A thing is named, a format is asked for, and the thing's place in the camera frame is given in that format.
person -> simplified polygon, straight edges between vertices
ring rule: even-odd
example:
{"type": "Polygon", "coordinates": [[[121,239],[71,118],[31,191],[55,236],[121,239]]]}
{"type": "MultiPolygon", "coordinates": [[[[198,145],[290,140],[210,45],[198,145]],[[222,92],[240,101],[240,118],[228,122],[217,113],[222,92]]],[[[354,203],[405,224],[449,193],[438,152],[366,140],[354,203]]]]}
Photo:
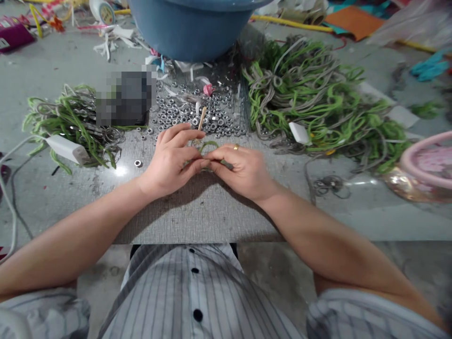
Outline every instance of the person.
{"type": "MultiPolygon", "coordinates": [[[[275,182],[260,152],[226,144],[202,157],[187,146],[204,136],[189,124],[163,131],[143,175],[61,220],[1,265],[0,337],[85,338],[89,305],[71,283],[143,207],[205,167],[262,208],[313,270],[318,300],[309,307],[309,338],[450,337],[436,310],[371,242],[275,182]]],[[[229,244],[191,244],[137,249],[99,337],[303,334],[243,274],[229,244]]]]}

concrete floor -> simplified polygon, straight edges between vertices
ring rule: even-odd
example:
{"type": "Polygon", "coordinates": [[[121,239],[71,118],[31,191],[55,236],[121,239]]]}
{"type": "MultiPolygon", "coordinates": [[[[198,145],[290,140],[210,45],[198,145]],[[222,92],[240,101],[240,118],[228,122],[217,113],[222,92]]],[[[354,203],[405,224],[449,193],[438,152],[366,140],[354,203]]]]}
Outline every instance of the concrete floor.
{"type": "MultiPolygon", "coordinates": [[[[379,242],[393,260],[452,325],[452,243],[379,242]]],[[[78,280],[78,294],[91,304],[89,338],[95,338],[120,289],[131,245],[113,245],[78,280]]],[[[241,243],[239,260],[248,277],[293,322],[305,328],[308,303],[315,299],[312,272],[283,242],[241,243]]]]}

shirt sleeve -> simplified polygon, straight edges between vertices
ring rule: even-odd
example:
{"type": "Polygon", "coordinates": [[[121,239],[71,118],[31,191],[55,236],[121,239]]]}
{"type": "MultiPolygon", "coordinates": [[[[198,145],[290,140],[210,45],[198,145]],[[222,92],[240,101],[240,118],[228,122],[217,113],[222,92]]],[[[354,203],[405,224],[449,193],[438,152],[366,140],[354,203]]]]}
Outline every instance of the shirt sleeve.
{"type": "Polygon", "coordinates": [[[28,325],[32,338],[87,338],[90,307],[74,289],[27,293],[0,303],[10,322],[0,321],[0,339],[16,338],[17,324],[28,325]]]}
{"type": "Polygon", "coordinates": [[[419,314],[382,297],[331,289],[309,306],[309,339],[446,339],[450,336],[419,314]]]}

orange paper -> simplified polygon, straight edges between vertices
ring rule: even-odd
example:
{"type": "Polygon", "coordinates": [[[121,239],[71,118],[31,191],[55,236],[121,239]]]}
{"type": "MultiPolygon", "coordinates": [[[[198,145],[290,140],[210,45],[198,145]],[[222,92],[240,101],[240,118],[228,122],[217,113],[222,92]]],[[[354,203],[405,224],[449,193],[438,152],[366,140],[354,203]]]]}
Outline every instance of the orange paper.
{"type": "Polygon", "coordinates": [[[326,17],[325,21],[349,31],[355,36],[356,41],[371,35],[385,22],[355,6],[332,13],[326,17]]]}

clear plastic bag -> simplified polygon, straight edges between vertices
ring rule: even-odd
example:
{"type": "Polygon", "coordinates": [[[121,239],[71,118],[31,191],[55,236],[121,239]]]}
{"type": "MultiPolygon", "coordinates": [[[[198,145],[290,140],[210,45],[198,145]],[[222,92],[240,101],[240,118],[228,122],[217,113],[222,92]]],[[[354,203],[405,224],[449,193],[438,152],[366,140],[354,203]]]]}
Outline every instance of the clear plastic bag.
{"type": "Polygon", "coordinates": [[[367,43],[384,46],[396,40],[409,40],[435,49],[452,47],[452,1],[411,0],[367,43]]]}

